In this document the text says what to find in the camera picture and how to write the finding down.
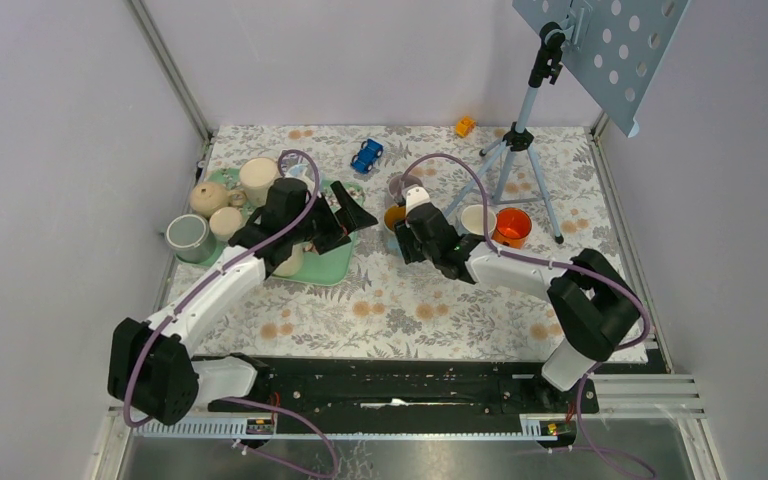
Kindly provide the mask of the blue mug yellow inside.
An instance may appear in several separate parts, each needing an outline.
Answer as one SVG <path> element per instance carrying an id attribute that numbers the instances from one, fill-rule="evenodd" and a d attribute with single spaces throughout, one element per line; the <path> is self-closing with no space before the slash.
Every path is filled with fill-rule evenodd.
<path id="1" fill-rule="evenodd" d="M 406 208 L 403 205 L 393 205 L 387 209 L 384 215 L 384 244 L 385 250 L 390 254 L 400 255 L 401 250 L 398 244 L 398 238 L 395 233 L 395 225 L 403 221 L 406 215 Z"/>

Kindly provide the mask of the orange mug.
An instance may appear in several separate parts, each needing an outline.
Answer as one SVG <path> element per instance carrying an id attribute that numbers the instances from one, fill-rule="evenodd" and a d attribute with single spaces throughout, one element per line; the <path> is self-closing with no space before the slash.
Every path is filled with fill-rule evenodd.
<path id="1" fill-rule="evenodd" d="M 504 208 L 496 214 L 492 240 L 503 246 L 521 249 L 533 228 L 531 217 L 518 208 Z"/>

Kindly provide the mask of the mauve pink mug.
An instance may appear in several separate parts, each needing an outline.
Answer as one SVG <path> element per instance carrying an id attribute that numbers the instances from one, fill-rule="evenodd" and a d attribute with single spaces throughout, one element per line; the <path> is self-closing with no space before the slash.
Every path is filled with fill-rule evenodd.
<path id="1" fill-rule="evenodd" d="M 393 175 L 389 179 L 387 185 L 385 208 L 389 209 L 393 206 L 404 206 L 406 204 L 404 197 L 405 190 L 412 187 L 422 186 L 422 180 L 414 175 L 405 175 L 402 172 Z"/>

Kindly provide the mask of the light blue upside-down mug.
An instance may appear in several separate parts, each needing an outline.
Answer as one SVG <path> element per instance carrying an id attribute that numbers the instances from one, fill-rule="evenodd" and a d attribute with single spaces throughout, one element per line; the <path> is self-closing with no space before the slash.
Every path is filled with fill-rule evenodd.
<path id="1" fill-rule="evenodd" d="M 313 182 L 314 175 L 309 166 L 297 164 L 289 167 L 286 171 L 288 177 L 297 178 L 305 182 Z"/>

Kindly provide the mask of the cream upside-down mug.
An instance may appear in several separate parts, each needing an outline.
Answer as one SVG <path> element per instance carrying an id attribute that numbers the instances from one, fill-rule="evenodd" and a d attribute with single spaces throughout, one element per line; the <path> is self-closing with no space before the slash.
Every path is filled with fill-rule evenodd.
<path id="1" fill-rule="evenodd" d="M 295 244 L 289 258 L 275 268 L 273 275 L 282 278 L 292 277 L 302 269 L 303 264 L 304 247 L 302 244 Z"/>

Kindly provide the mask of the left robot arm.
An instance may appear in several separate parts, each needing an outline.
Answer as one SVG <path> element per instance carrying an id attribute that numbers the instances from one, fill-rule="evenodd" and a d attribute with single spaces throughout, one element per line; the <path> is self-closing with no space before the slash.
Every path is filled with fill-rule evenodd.
<path id="1" fill-rule="evenodd" d="M 248 411 L 264 407 L 271 387 L 242 355 L 197 360 L 195 350 L 234 302 L 289 259 L 294 246 L 310 243 L 324 255 L 377 224 L 341 182 L 330 189 L 338 209 L 299 179 L 276 180 L 265 205 L 254 210 L 195 284 L 146 320 L 122 320 L 112 336 L 108 394 L 164 425 L 176 424 L 194 407 L 231 397 Z"/>

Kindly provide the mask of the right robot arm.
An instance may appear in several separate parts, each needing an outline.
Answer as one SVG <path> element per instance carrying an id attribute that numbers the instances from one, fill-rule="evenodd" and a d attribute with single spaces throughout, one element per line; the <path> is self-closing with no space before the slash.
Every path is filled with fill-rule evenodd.
<path id="1" fill-rule="evenodd" d="M 573 386 L 619 350 L 642 316 L 642 304 L 598 251 L 586 248 L 570 262 L 528 257 L 482 236 L 460 234 L 431 203 L 412 208 L 394 225 L 408 264 L 428 261 L 446 278 L 506 287 L 548 302 L 564 338 L 533 386 L 535 402 L 557 412 Z"/>

